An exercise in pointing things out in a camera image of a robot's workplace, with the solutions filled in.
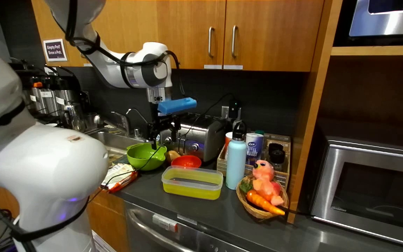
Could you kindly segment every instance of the red bowl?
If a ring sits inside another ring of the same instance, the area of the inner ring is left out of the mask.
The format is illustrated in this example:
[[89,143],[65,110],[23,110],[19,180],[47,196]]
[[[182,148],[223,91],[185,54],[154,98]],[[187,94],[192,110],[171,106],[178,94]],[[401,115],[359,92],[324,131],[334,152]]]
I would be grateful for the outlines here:
[[187,169],[196,169],[202,166],[202,159],[196,155],[182,155],[171,162],[173,166],[187,168]]

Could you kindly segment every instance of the yellow container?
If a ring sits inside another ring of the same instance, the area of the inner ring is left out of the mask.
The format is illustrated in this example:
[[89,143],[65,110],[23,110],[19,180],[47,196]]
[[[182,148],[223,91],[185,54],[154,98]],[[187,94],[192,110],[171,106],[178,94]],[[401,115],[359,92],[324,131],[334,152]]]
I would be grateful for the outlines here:
[[161,176],[167,193],[216,200],[220,197],[224,176],[213,169],[184,169],[170,166]]

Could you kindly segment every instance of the blue object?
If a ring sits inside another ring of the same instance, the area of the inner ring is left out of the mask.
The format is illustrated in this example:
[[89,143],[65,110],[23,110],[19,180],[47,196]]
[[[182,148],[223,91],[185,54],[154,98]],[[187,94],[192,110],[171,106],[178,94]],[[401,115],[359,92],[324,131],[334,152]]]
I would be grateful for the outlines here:
[[189,110],[198,106],[198,101],[194,98],[181,98],[173,101],[163,101],[159,103],[159,115],[168,116],[178,112]]
[[227,157],[227,187],[237,189],[245,175],[247,143],[243,140],[231,140]]

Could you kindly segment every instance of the shelf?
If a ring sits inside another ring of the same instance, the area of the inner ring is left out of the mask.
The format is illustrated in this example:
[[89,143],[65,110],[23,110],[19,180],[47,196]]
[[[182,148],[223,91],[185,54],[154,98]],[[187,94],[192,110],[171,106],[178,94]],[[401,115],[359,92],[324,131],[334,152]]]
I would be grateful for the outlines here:
[[403,56],[403,46],[336,46],[332,56]]

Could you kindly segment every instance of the green bowl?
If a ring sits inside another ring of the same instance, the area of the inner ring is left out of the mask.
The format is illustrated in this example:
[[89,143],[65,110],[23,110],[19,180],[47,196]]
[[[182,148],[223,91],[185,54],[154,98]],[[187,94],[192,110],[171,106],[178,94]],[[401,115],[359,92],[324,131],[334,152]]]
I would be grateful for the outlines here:
[[166,145],[159,145],[157,150],[152,143],[138,143],[128,147],[128,161],[138,171],[157,169],[166,161]]

